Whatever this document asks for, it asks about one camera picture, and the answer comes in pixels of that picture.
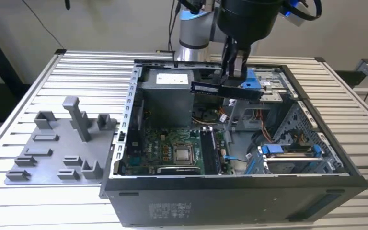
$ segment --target blue clip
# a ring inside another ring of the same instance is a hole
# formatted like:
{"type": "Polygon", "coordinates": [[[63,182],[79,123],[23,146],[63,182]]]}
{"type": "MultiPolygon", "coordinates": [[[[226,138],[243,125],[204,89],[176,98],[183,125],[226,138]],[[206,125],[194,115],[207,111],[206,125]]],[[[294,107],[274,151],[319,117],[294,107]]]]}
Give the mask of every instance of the blue clip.
{"type": "Polygon", "coordinates": [[[321,146],[319,145],[314,145],[314,151],[315,151],[315,154],[314,154],[314,156],[315,157],[322,157],[322,155],[323,155],[323,150],[322,150],[322,148],[321,148],[321,146]]]}
{"type": "Polygon", "coordinates": [[[238,158],[232,157],[232,156],[224,156],[224,159],[227,159],[227,160],[238,160],[238,158]]]}
{"type": "Polygon", "coordinates": [[[242,84],[244,89],[251,89],[251,90],[261,90],[262,89],[262,84],[257,79],[255,71],[253,68],[248,68],[247,70],[247,79],[246,82],[242,84]]]}
{"type": "Polygon", "coordinates": [[[265,145],[265,146],[262,146],[262,153],[263,154],[270,154],[270,149],[269,149],[269,146],[267,145],[265,145]]]}

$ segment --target blue ram latch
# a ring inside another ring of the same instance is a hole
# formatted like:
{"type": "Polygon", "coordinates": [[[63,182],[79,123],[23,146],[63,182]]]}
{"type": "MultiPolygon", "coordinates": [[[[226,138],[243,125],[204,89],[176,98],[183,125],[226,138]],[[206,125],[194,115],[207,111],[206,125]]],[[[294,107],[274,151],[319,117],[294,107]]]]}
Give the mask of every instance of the blue ram latch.
{"type": "Polygon", "coordinates": [[[263,154],[279,154],[285,153],[282,145],[271,144],[262,147],[263,154]]]}
{"type": "Polygon", "coordinates": [[[253,68],[248,68],[247,70],[247,79],[246,79],[246,82],[242,84],[242,86],[244,89],[253,89],[253,90],[262,89],[262,84],[257,79],[257,74],[253,68]]]}

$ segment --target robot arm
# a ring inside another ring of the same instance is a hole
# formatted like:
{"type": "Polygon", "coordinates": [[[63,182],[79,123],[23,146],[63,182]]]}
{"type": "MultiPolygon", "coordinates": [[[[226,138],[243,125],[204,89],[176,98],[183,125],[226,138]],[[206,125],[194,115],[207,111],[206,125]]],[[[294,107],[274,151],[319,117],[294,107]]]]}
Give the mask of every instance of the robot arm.
{"type": "MultiPolygon", "coordinates": [[[[321,0],[314,1],[317,16],[309,15],[295,7],[298,3],[303,3],[307,6],[306,0],[220,1],[220,7],[216,9],[219,10],[216,25],[227,35],[223,50],[222,84],[228,79],[240,82],[246,80],[246,62],[251,52],[251,45],[270,35],[279,13],[286,17],[294,14],[309,21],[314,21],[321,17],[323,11],[322,2],[321,0]]],[[[190,9],[192,14],[199,14],[206,2],[211,1],[194,0],[195,4],[187,0],[179,0],[179,2],[190,9]]]]}

